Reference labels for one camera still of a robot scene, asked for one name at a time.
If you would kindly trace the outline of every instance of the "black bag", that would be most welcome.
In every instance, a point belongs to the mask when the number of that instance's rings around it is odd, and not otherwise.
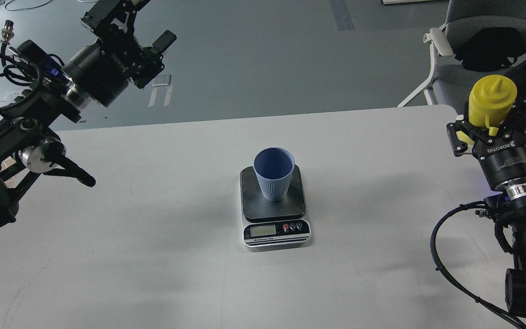
[[[524,54],[522,39],[513,27],[487,27],[456,51],[456,59],[469,71],[490,72],[509,67]]]

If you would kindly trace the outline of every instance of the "chair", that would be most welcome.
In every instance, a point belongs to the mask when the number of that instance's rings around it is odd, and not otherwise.
[[[446,23],[430,29],[423,42],[430,44],[431,68],[427,79],[397,107],[407,105],[420,92],[428,104],[447,104],[463,114],[468,95],[476,81],[485,75],[503,74],[509,68],[493,72],[465,69],[451,59],[462,46],[487,27],[513,27],[521,36],[518,57],[526,53],[526,0],[450,0]]]

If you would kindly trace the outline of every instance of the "gray floor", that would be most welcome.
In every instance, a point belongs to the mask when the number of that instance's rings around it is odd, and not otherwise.
[[[13,46],[32,39],[67,60],[95,40],[79,22],[91,6],[56,0],[31,11],[0,7],[0,29],[11,19]],[[425,79],[421,39],[444,22],[446,10],[446,0],[155,0],[137,16],[136,36],[146,46],[165,29],[177,34],[165,58],[171,89],[158,90],[149,106],[152,88],[130,85],[109,108],[91,105],[81,123],[61,118],[53,129],[393,107]],[[0,79],[0,106],[17,91]]]

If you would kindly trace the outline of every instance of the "metal connector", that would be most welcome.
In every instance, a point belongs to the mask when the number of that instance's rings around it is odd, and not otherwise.
[[[1,43],[2,44],[9,44],[9,40],[13,38],[15,34],[13,34],[13,22],[6,20],[4,28],[1,29]]]

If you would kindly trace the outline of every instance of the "blue cup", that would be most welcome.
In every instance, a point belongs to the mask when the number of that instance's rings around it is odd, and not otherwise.
[[[268,148],[255,156],[253,169],[267,200],[278,202],[285,198],[294,168],[294,157],[281,148]]]

